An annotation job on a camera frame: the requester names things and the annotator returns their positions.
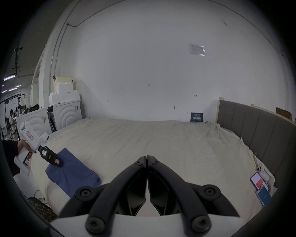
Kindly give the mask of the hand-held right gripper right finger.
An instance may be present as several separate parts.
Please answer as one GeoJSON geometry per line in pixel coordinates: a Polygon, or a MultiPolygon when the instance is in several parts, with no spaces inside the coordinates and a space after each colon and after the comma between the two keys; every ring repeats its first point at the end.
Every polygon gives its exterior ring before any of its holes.
{"type": "Polygon", "coordinates": [[[181,214],[185,234],[207,234],[213,222],[209,214],[240,218],[217,186],[187,183],[150,155],[147,182],[152,205],[161,216],[181,214]]]}

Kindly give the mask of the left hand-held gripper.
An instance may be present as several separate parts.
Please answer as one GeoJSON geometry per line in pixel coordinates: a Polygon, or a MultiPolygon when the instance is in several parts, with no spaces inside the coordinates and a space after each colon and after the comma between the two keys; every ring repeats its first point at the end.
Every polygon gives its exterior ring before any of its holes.
{"type": "MultiPolygon", "coordinates": [[[[57,156],[56,153],[46,146],[46,143],[49,139],[48,133],[45,132],[40,136],[27,121],[21,123],[19,133],[24,137],[25,141],[31,146],[32,149],[41,154],[41,157],[45,161],[53,166],[63,166],[63,161],[57,156]]],[[[26,154],[24,154],[24,158],[18,158],[15,156],[14,163],[20,168],[22,173],[28,176],[31,171],[31,167],[26,163],[25,158],[26,154]]]]}

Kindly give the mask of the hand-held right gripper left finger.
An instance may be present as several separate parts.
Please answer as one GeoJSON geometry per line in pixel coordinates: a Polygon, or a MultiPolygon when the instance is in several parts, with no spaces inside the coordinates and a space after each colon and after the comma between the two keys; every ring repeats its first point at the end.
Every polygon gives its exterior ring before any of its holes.
{"type": "Polygon", "coordinates": [[[146,202],[147,157],[140,157],[110,183],[83,186],[66,203],[58,218],[88,214],[88,233],[111,233],[115,214],[136,216],[146,202]]]}

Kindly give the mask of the person's left hand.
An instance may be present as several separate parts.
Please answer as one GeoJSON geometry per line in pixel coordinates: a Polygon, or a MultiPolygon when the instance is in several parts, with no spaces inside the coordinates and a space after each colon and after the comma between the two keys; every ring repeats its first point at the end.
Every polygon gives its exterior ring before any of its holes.
{"type": "Polygon", "coordinates": [[[25,140],[19,140],[17,142],[17,157],[24,158],[24,154],[26,154],[26,160],[30,161],[33,154],[36,154],[36,150],[32,149],[31,146],[25,140]]]}

